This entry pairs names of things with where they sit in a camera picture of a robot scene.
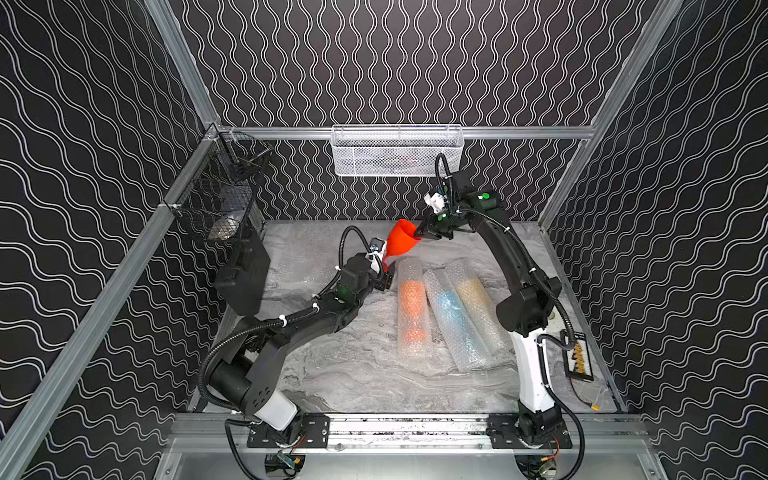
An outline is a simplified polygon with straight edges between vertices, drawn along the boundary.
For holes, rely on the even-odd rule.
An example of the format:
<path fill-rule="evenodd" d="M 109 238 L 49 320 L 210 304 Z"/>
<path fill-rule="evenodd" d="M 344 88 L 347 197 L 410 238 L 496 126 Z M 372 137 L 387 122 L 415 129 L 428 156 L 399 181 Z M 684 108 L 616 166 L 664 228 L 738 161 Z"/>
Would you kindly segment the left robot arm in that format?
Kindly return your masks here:
<path fill-rule="evenodd" d="M 248 423 L 259 420 L 280 432 L 292 429 L 299 407 L 277 388 L 286 358 L 312 340 L 346 328 L 365 299 L 391 283 L 379 255 L 359 253 L 340 267 L 329 289 L 308 308 L 276 319 L 242 319 L 203 360 L 200 395 L 242 414 Z"/>

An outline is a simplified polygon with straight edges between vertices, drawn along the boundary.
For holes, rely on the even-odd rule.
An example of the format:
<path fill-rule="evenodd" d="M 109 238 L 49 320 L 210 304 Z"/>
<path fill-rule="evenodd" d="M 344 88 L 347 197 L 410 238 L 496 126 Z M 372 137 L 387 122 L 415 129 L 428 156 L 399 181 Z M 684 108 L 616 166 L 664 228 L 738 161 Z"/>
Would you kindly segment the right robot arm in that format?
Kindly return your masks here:
<path fill-rule="evenodd" d="M 564 351 L 575 346 L 575 332 L 559 301 L 562 284 L 549 277 L 532 258 L 509 223 L 498 196 L 470 192 L 450 201 L 445 194 L 427 194 L 431 211 L 415 236 L 451 239 L 468 226 L 490 249 L 506 279 L 509 296 L 496 306 L 501 326 L 510 333 L 520 377 L 516 434 L 528 446 L 557 440 L 567 433 L 563 415 L 568 412 L 551 386 L 546 346 Z"/>

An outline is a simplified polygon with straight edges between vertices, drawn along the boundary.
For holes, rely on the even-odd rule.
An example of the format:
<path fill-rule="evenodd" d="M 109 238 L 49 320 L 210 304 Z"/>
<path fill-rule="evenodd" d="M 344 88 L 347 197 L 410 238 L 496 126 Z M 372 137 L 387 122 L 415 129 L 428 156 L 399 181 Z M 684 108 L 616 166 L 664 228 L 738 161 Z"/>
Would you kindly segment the red plastic wine glass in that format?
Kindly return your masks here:
<path fill-rule="evenodd" d="M 409 220 L 401 219 L 396 222 L 386 240 L 386 252 L 382 259 L 384 270 L 400 257 L 410 252 L 421 239 L 416 236 L 418 227 Z"/>

